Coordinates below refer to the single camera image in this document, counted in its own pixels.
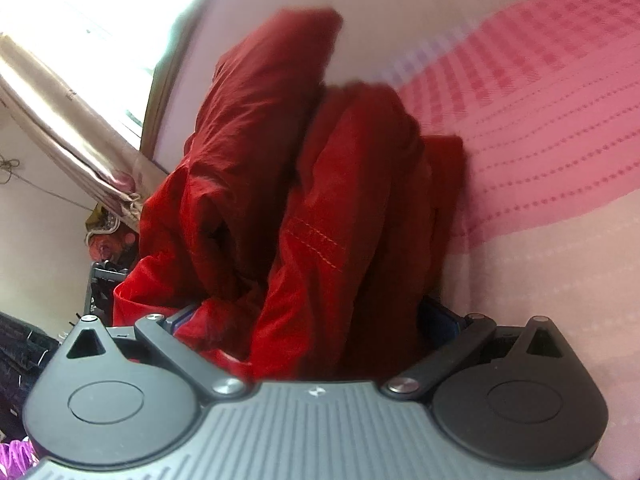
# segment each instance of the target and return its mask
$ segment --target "metal screw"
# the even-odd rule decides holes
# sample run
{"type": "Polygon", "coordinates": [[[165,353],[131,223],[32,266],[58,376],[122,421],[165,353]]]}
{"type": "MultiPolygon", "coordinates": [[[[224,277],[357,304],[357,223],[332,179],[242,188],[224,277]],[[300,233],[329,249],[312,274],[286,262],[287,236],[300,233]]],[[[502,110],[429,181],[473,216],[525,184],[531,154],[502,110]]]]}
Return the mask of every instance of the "metal screw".
{"type": "Polygon", "coordinates": [[[395,377],[386,387],[395,394],[412,394],[420,388],[420,383],[411,377],[395,377]]]}
{"type": "Polygon", "coordinates": [[[213,391],[220,395],[238,394],[244,390],[244,383],[240,379],[228,378],[213,383],[213,391]]]}

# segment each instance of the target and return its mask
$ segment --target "pink checkered bedsheet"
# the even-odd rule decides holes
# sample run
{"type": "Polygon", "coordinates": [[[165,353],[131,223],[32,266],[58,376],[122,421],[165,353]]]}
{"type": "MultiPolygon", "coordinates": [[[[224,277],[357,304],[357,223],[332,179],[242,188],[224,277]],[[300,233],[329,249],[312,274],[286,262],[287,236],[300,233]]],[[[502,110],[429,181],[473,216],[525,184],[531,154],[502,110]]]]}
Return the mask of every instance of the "pink checkered bedsheet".
{"type": "Polygon", "coordinates": [[[526,0],[386,75],[424,132],[468,151],[444,302],[551,316],[609,404],[596,461],[637,480],[640,0],[526,0]]]}

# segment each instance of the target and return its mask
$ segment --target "curtain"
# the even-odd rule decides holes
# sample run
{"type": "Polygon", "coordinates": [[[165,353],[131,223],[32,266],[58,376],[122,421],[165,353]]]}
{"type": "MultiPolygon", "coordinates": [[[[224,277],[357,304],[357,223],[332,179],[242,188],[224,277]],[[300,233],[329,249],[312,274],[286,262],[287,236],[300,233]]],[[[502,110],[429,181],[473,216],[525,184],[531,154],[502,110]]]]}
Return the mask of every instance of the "curtain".
{"type": "Polygon", "coordinates": [[[0,101],[78,186],[138,230],[142,205],[164,171],[7,34],[0,34],[0,101]]]}

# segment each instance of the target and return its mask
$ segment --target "red jacket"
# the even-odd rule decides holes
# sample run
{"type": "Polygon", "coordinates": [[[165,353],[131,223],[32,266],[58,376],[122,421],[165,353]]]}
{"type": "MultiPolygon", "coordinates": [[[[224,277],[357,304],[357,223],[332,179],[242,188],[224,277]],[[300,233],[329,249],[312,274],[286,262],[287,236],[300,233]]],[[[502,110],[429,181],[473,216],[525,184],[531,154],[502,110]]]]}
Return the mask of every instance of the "red jacket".
{"type": "Polygon", "coordinates": [[[221,59],[183,161],[145,204],[116,324],[196,301],[177,337],[248,380],[384,380],[424,355],[416,309],[462,144],[421,140],[387,86],[323,89],[339,26],[332,10],[283,11],[221,59]]]}

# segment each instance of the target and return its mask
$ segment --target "purple fabric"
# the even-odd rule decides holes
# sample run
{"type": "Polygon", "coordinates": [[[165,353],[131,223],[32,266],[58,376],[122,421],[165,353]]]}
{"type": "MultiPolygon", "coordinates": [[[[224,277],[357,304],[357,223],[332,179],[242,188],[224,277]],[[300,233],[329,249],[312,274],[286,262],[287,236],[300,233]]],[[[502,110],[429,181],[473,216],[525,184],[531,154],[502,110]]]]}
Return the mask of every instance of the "purple fabric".
{"type": "Polygon", "coordinates": [[[33,446],[28,440],[0,444],[0,480],[20,478],[37,462],[33,446]]]}

